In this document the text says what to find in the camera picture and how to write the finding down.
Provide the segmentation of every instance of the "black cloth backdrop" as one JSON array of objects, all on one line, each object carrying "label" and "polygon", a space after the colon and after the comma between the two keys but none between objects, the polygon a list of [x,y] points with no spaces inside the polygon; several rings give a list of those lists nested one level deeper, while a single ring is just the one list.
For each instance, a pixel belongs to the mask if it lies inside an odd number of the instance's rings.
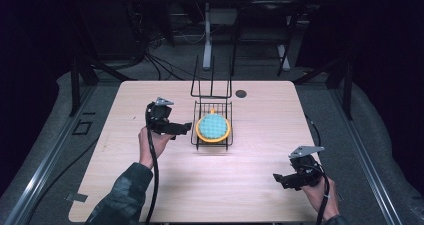
[{"label": "black cloth backdrop", "polygon": [[56,101],[72,49],[46,0],[0,0],[0,194],[31,150]]},{"label": "black cloth backdrop", "polygon": [[382,116],[393,158],[422,195],[423,4],[424,0],[373,0],[359,6],[322,6],[311,18],[296,64],[317,68],[330,62],[349,48],[355,28],[365,25],[353,60],[353,81]]}]

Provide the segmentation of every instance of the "table leg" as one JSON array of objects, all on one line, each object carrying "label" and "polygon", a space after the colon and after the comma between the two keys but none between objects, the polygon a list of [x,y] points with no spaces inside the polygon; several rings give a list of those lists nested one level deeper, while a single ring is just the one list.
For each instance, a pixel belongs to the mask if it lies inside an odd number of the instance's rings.
[{"label": "table leg", "polygon": [[[278,45],[277,49],[278,49],[278,55],[280,57],[284,56],[284,52],[285,52],[284,45]],[[285,71],[285,72],[290,71],[290,64],[289,64],[289,60],[287,59],[287,56],[286,56],[286,59],[284,60],[284,63],[283,63],[283,71]]]},{"label": "table leg", "polygon": [[212,38],[211,38],[211,22],[210,22],[209,3],[205,4],[205,51],[203,54],[203,69],[211,68],[212,58]]}]

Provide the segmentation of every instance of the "person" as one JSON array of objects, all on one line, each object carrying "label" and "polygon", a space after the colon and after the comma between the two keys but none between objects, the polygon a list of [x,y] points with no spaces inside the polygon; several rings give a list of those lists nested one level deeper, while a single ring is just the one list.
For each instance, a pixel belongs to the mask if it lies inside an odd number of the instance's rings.
[{"label": "person", "polygon": [[[323,220],[325,225],[347,225],[349,224],[346,218],[340,214],[339,204],[337,199],[336,183],[328,178],[328,183],[330,185],[330,191],[328,194],[327,205],[325,206]],[[324,197],[324,187],[325,181],[324,177],[321,176],[320,182],[314,186],[303,186],[302,191],[306,194],[306,197],[311,203],[315,211],[319,211],[321,206],[322,199]]]},{"label": "person", "polygon": [[[138,134],[140,157],[115,181],[111,192],[106,195],[93,209],[85,224],[138,224],[141,209],[146,200],[146,190],[153,178],[151,169],[153,159],[150,154],[147,128],[143,127]],[[159,157],[165,150],[166,144],[175,135],[157,134],[152,132],[152,141],[156,156]],[[318,211],[324,196],[324,181],[315,187],[304,186],[305,192],[312,207]],[[346,219],[340,215],[338,209],[335,183],[329,179],[330,196],[324,211],[323,219],[325,225],[348,224]]]}]

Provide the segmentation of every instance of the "black cable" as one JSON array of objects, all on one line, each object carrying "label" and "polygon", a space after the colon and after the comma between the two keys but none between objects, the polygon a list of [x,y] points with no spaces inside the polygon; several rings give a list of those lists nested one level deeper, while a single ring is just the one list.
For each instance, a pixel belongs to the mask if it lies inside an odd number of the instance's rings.
[{"label": "black cable", "polygon": [[149,61],[153,64],[153,66],[155,67],[156,71],[158,72],[158,81],[160,81],[160,80],[161,80],[161,73],[160,73],[160,70],[159,70],[158,66],[156,65],[156,63],[155,63],[154,61],[152,61],[152,59],[151,59],[151,57],[150,57],[150,54],[146,53],[146,58],[147,58],[147,60],[149,60]]},{"label": "black cable", "polygon": [[168,77],[166,77],[164,80],[169,80],[172,76],[175,76],[175,74],[174,74],[174,67],[171,66],[171,71],[168,73]]},{"label": "black cable", "polygon": [[309,121],[309,123],[314,128],[314,130],[315,130],[315,132],[317,134],[317,137],[318,137],[318,147],[321,147],[322,146],[322,144],[321,144],[321,135],[319,134],[319,131],[318,131],[317,126],[315,126],[314,121],[312,121],[312,119],[310,119],[308,115],[306,115],[306,114],[304,114],[304,115],[305,115],[305,118]]},{"label": "black cable", "polygon": [[304,165],[304,164],[301,165],[301,167],[310,168],[310,169],[313,169],[313,170],[319,172],[324,177],[324,182],[325,182],[324,197],[322,198],[321,206],[318,210],[317,221],[315,223],[316,225],[320,225],[321,222],[322,222],[325,207],[327,206],[327,202],[328,202],[328,194],[330,194],[330,182],[328,181],[328,177],[325,174],[324,168],[320,164],[318,164],[318,166],[320,167],[320,169],[318,169],[314,166],[310,166],[310,165]]},{"label": "black cable", "polygon": [[153,61],[155,62],[155,63],[157,63],[159,66],[161,66],[163,69],[165,69],[165,71],[167,71],[170,75],[172,75],[172,76],[174,76],[175,78],[177,78],[177,79],[179,79],[179,80],[181,80],[181,81],[184,81],[184,79],[183,78],[181,78],[181,77],[179,77],[179,76],[177,76],[176,74],[174,74],[172,71],[169,71],[169,69],[168,68],[166,68],[162,63],[160,63],[158,60],[157,60],[157,58],[155,57],[155,56],[153,56],[153,55],[151,55],[151,54],[146,54],[146,57],[148,57],[149,58],[149,60],[153,63]]},{"label": "black cable", "polygon": [[188,74],[188,75],[190,75],[190,76],[194,76],[194,77],[199,78],[199,79],[202,79],[202,80],[209,80],[209,79],[207,79],[207,78],[199,77],[199,76],[196,76],[196,75],[194,75],[194,74],[192,74],[192,73],[190,73],[190,72],[187,72],[187,71],[185,71],[184,69],[181,69],[181,68],[179,68],[179,67],[177,67],[177,66],[175,66],[175,65],[171,64],[170,62],[168,62],[168,61],[166,61],[166,60],[163,60],[163,59],[161,59],[161,58],[158,58],[158,57],[154,56],[154,55],[153,55],[153,54],[151,54],[151,53],[146,53],[146,55],[147,55],[147,54],[148,54],[149,56],[153,57],[154,59],[156,59],[157,61],[160,61],[160,62],[166,63],[166,64],[168,64],[169,66],[171,66],[171,67],[173,67],[173,68],[176,68],[176,69],[178,69],[178,70],[180,70],[180,71],[182,71],[182,72],[184,72],[184,73],[186,73],[186,74]]},{"label": "black cable", "polygon": [[156,49],[162,45],[162,39],[164,39],[164,37],[161,33],[157,33],[157,34],[149,36],[149,39],[150,39],[149,47]]},{"label": "black cable", "polygon": [[144,59],[144,53],[145,53],[145,51],[142,51],[134,59],[131,59],[131,61],[128,62],[128,63],[126,63],[126,64],[108,65],[108,67],[110,67],[112,69],[115,69],[115,70],[121,70],[121,69],[125,69],[125,68],[134,67],[135,65],[137,65],[137,64],[139,64],[140,62],[143,61],[143,59]]},{"label": "black cable", "polygon": [[153,210],[155,209],[155,205],[156,205],[156,198],[158,195],[158,188],[159,188],[159,166],[158,166],[158,160],[157,160],[157,156],[156,156],[156,150],[155,150],[155,146],[153,144],[153,139],[152,139],[152,129],[149,126],[149,121],[148,121],[148,114],[149,114],[149,109],[150,106],[147,106],[146,108],[146,113],[145,113],[145,117],[146,117],[146,127],[147,127],[147,139],[149,141],[149,150],[150,150],[150,154],[152,155],[152,160],[153,160],[153,170],[154,170],[154,174],[155,174],[155,180],[154,180],[154,187],[153,187],[153,195],[152,195],[152,202],[150,205],[150,209],[149,209],[149,213],[147,214],[146,217],[146,224],[148,225],[150,223],[150,219],[152,218],[153,215]]},{"label": "black cable", "polygon": [[92,148],[96,142],[99,140],[99,137],[97,137],[91,144],[86,148],[77,158],[74,159],[51,183],[50,185],[44,190],[44,192],[41,194],[40,198],[38,198],[37,202],[34,204],[34,206],[31,208],[30,215],[27,218],[26,224],[29,224],[31,222],[32,217],[34,216],[35,210],[40,205],[40,202],[43,200],[44,196],[46,196],[47,192],[50,191],[50,189],[53,187],[53,185],[65,174],[66,171],[68,171],[69,168],[72,167],[79,159],[81,159],[82,156],[84,156],[90,148]]}]

